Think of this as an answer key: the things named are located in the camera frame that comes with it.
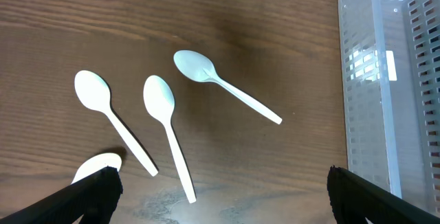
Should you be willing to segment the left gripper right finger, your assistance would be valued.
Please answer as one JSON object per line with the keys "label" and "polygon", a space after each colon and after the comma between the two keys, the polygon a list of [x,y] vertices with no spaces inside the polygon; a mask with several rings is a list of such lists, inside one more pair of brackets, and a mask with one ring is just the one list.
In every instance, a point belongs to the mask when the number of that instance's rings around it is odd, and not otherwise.
{"label": "left gripper right finger", "polygon": [[330,167],[327,191],[337,224],[439,224],[438,217],[345,168]]}

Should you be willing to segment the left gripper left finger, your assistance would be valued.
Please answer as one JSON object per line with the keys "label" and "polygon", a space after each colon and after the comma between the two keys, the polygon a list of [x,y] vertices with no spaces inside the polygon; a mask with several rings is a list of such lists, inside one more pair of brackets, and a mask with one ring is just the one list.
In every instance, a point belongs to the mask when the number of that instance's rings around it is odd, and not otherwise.
{"label": "left gripper left finger", "polygon": [[116,168],[107,166],[48,197],[1,219],[1,224],[109,224],[123,187]]}

